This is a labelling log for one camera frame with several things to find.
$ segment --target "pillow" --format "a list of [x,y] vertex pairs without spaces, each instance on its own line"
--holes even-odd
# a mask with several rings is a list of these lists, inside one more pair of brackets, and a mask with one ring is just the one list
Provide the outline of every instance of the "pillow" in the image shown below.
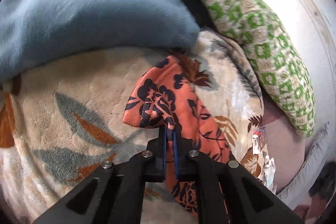
[[274,183],[280,192],[295,177],[305,160],[305,139],[295,134],[295,128],[285,113],[262,89],[268,155],[274,158],[277,170]]
[[329,133],[328,122],[318,133],[300,171],[296,174],[290,184],[277,195],[282,202],[292,209],[294,209],[297,204],[291,205],[291,203],[301,198],[300,195],[307,193],[320,174],[327,159],[329,146],[334,143],[331,140],[331,137],[332,134]]
[[0,81],[85,50],[191,47],[199,27],[181,0],[2,0]]
[[201,0],[218,31],[244,50],[266,92],[299,136],[313,132],[315,97],[309,73],[280,19],[262,0]]

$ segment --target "fleece blanket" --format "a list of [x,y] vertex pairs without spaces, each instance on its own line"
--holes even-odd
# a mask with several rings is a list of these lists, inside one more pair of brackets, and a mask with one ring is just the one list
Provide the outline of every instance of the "fleece blanket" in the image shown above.
[[181,0],[1,0],[0,15],[0,81],[85,50],[191,47],[199,33]]
[[[239,45],[206,30],[190,51],[168,55],[134,47],[84,52],[31,69],[3,85],[0,183],[4,199],[21,223],[32,223],[103,160],[127,161],[157,137],[157,128],[129,126],[122,117],[136,102],[132,92],[141,75],[153,67],[165,69],[166,60],[178,70],[171,81],[163,80],[169,89],[188,88],[194,98],[188,101],[189,112],[203,121],[210,119],[213,130],[219,129],[195,134],[196,147],[206,148],[211,134],[223,136],[225,152],[214,151],[215,160],[222,155],[227,160],[231,151],[263,180],[267,146],[258,155],[252,152],[263,99]],[[172,100],[167,103],[172,110]],[[174,105],[175,113],[181,113],[181,102],[176,99]],[[197,211],[193,185],[174,186],[147,183],[142,223],[197,222],[187,212]]]

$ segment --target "floral blanket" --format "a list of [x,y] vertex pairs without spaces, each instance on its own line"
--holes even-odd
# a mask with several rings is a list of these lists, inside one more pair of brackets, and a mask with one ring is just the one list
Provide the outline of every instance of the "floral blanket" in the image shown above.
[[[193,129],[194,145],[206,150],[210,138],[224,137],[218,151],[207,153],[223,161],[232,153],[263,179],[267,146],[258,155],[252,153],[252,135],[264,113],[263,99],[248,60],[233,40],[206,30],[190,51],[173,55],[134,47],[84,52],[31,69],[3,84],[0,183],[4,199],[21,223],[32,223],[103,160],[127,161],[157,137],[157,128],[146,128],[155,125],[146,115],[142,119],[145,127],[140,120],[127,125],[122,117],[131,124],[127,112],[132,105],[150,114],[141,93],[134,96],[134,90],[145,84],[140,85],[139,78],[151,74],[153,67],[166,70],[167,60],[175,68],[170,80],[162,74],[161,83],[169,86],[160,91],[168,111],[177,114],[174,119],[182,126],[188,122],[181,116],[183,109],[204,124],[211,123],[210,133],[205,128]],[[192,97],[182,102],[186,97],[176,92],[187,89]],[[174,106],[168,90],[176,94]],[[147,183],[142,223],[196,223],[183,209],[195,212],[192,195],[192,184]]]

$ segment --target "blue pillow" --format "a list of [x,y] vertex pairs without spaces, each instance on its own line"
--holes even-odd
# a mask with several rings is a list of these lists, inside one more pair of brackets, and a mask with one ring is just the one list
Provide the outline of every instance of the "blue pillow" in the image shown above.
[[198,32],[181,0],[2,0],[0,81],[86,50],[191,47]]

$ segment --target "green and white pillow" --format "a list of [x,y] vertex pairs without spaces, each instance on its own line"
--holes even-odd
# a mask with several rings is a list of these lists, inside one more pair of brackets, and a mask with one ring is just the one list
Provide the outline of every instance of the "green and white pillow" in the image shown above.
[[309,73],[280,19],[262,0],[201,0],[218,31],[243,48],[266,92],[297,134],[309,137],[316,113]]

